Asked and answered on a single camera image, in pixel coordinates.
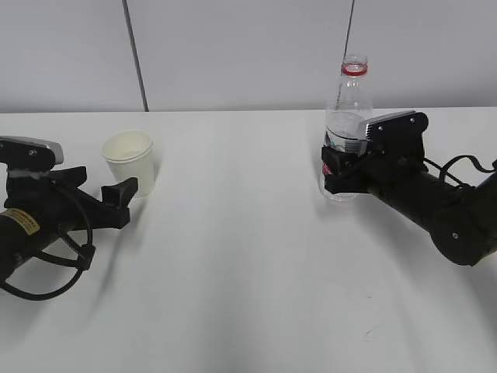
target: white wall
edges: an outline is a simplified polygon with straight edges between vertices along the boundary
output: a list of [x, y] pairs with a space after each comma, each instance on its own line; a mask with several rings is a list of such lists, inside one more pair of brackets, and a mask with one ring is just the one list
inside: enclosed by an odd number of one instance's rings
[[[322, 108], [352, 0], [128, 0], [151, 110]], [[495, 0], [356, 0], [376, 107], [497, 106]], [[143, 110], [120, 0], [2, 2], [0, 112]]]
[[119, 0], [3, 1], [0, 112], [143, 110]]
[[350, 0], [128, 0], [150, 110], [325, 105]]
[[496, 0], [356, 0], [376, 107], [497, 106]]

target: black cylinder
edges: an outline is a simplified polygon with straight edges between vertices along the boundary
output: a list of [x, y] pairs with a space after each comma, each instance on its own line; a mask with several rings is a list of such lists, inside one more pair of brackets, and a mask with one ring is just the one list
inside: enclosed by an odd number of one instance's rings
[[372, 180], [368, 191], [426, 231], [435, 211], [461, 198], [461, 190], [423, 171], [400, 171], [387, 182]]

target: cable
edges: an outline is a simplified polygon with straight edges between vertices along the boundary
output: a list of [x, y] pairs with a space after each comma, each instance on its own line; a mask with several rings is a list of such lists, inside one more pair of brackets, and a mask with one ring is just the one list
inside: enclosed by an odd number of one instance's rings
[[[434, 161], [431, 161], [431, 160], [429, 160], [427, 158], [424, 158], [424, 161], [426, 163], [428, 163], [429, 165], [431, 165], [431, 166], [435, 167], [436, 169], [438, 169], [440, 172], [442, 172], [442, 169], [443, 169], [442, 166], [437, 165]], [[452, 175], [451, 173], [447, 172], [446, 175], [447, 175], [447, 177], [449, 179], [452, 179], [457, 184], [464, 185], [464, 183], [462, 181], [460, 181], [456, 176]]]
[[67, 290], [72, 288], [76, 284], [76, 282], [78, 282], [82, 274], [83, 270], [78, 269], [76, 274], [66, 285], [57, 289], [56, 291], [52, 291], [50, 293], [45, 293], [45, 294], [28, 293], [26, 291], [22, 291], [18, 288], [15, 288], [11, 284], [7, 284], [6, 282], [0, 284], [0, 289], [7, 291], [8, 293], [15, 295], [16, 297], [26, 299], [27, 301], [47, 301], [48, 299], [52, 299], [58, 297], [59, 295], [64, 294]]
[[[88, 215], [86, 214], [85, 209], [83, 206], [79, 203], [78, 199], [75, 198], [70, 192], [68, 192], [66, 189], [59, 187], [57, 184], [53, 185], [54, 189], [62, 194], [64, 197], [68, 198], [73, 205], [76, 206], [78, 209], [79, 213], [83, 217], [83, 220], [85, 221], [86, 224], [86, 246], [87, 247], [92, 247], [93, 246], [93, 230], [92, 230], [92, 224], [90, 223], [90, 220], [88, 218]], [[71, 237], [69, 237], [66, 233], [63, 235], [59, 232], [59, 235], [61, 238], [68, 244], [69, 247], [71, 247], [76, 253], [78, 254], [79, 257], [82, 257], [82, 259], [87, 260], [88, 258], [85, 258], [81, 254], [81, 246], [79, 246], [76, 242], [74, 242]], [[68, 260], [65, 258], [60, 258], [59, 256], [54, 256], [48, 253], [38, 253], [35, 255], [35, 257], [39, 258], [40, 260], [46, 261], [48, 263], [52, 264], [57, 264], [60, 266], [64, 267], [75, 267], [74, 264], [78, 263], [77, 260]], [[52, 299], [55, 297], [58, 297], [59, 295], [64, 294], [67, 290], [72, 288], [76, 282], [78, 282], [79, 278], [83, 274], [83, 271], [85, 270], [84, 267], [76, 267], [77, 271], [75, 275], [72, 277], [69, 282], [57, 289], [56, 291], [51, 291], [50, 293], [45, 293], [45, 294], [32, 294], [28, 293], [26, 291], [22, 291], [11, 284], [8, 284], [6, 281], [0, 283], [0, 289], [7, 291], [8, 293], [22, 299], [26, 299], [27, 301], [46, 301], [48, 299]]]

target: black cable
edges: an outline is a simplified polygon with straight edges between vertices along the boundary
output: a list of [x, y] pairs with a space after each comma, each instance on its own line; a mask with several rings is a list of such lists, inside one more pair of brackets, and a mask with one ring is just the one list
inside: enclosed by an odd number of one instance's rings
[[[62, 194], [64, 197], [71, 200], [73, 205], [75, 205], [76, 208], [79, 210], [79, 213], [82, 215], [83, 220], [86, 223], [86, 245], [93, 247], [92, 224], [90, 223], [88, 215], [86, 214], [86, 211], [83, 208], [83, 206], [79, 203], [78, 199], [75, 198], [66, 189], [59, 187], [57, 184], [54, 184], [54, 189], [57, 192], [59, 192], [60, 194]], [[70, 239], [70, 237], [67, 234], [65, 234], [65, 233], [63, 235], [60, 234], [60, 236], [64, 240], [64, 242], [66, 242], [68, 244], [69, 247], [71, 247], [72, 249], [75, 249], [75, 246], [77, 246], [77, 244], [72, 239]], [[75, 251], [77, 252], [77, 254], [79, 256], [82, 256], [78, 250], [75, 250]], [[53, 264], [61, 265], [64, 267], [73, 267], [72, 264], [77, 262], [76, 260], [67, 260], [65, 258], [60, 258], [58, 256], [53, 256], [53, 255], [50, 255], [47, 253], [41, 253], [41, 255], [40, 255], [40, 253], [38, 253], [38, 255], [35, 255], [35, 257], [38, 257], [39, 259], [44, 260], [48, 263], [53, 263]], [[45, 293], [45, 294], [28, 293], [26, 291], [22, 291], [16, 287], [12, 286], [11, 284], [8, 284], [5, 281], [0, 283], [0, 289], [7, 291], [8, 293], [15, 295], [18, 298], [26, 299], [27, 301], [46, 301], [48, 299], [52, 299], [52, 298], [58, 297], [59, 295], [64, 294], [67, 290], [72, 288], [76, 284], [76, 282], [78, 282], [79, 278], [83, 274], [84, 269], [81, 267], [79, 267], [77, 269], [78, 270], [76, 271], [75, 275], [72, 277], [71, 280], [69, 280], [69, 282], [66, 285], [58, 288], [56, 291], [51, 291], [50, 293]]]
[[[431, 160], [429, 160], [427, 158], [424, 158], [424, 161], [426, 163], [428, 163], [429, 165], [431, 165], [431, 166], [435, 167], [436, 169], [438, 169], [440, 172], [442, 171], [442, 166], [437, 165], [434, 161], [431, 161]], [[457, 184], [464, 185], [464, 183], [462, 181], [460, 181], [456, 176], [452, 175], [451, 173], [447, 172], [446, 175], [447, 175], [447, 177], [449, 179], [452, 179]]]
[[76, 282], [79, 280], [81, 275], [83, 274], [83, 270], [78, 269], [73, 278], [63, 287], [57, 289], [56, 291], [52, 291], [50, 293], [45, 294], [32, 294], [25, 291], [22, 291], [18, 288], [13, 287], [11, 284], [7, 284], [3, 282], [0, 284], [0, 288], [8, 293], [15, 295], [16, 297], [26, 299], [27, 301], [47, 301], [48, 299], [52, 299], [58, 297], [59, 295], [64, 294], [67, 290], [72, 288]]
[[473, 167], [475, 167], [476, 170], [480, 171], [481, 173], [494, 173], [496, 171], [495, 162], [494, 164], [492, 164], [494, 166], [494, 169], [484, 169], [483, 166], [478, 161], [478, 158], [476, 158], [474, 155], [458, 155], [457, 157], [452, 158], [449, 162], [443, 165], [442, 169], [440, 170], [440, 181], [444, 181], [445, 176], [449, 175], [450, 167], [452, 167], [456, 162], [459, 162], [461, 159], [464, 158], [469, 159], [473, 164]]

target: warning sticker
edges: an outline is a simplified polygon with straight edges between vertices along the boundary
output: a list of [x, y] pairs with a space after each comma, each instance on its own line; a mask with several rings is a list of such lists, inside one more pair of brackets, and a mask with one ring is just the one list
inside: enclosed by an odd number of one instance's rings
[[40, 226], [34, 218], [27, 212], [18, 208], [9, 208], [3, 211], [0, 215], [11, 218], [26, 231], [28, 235], [32, 235], [40, 230]]

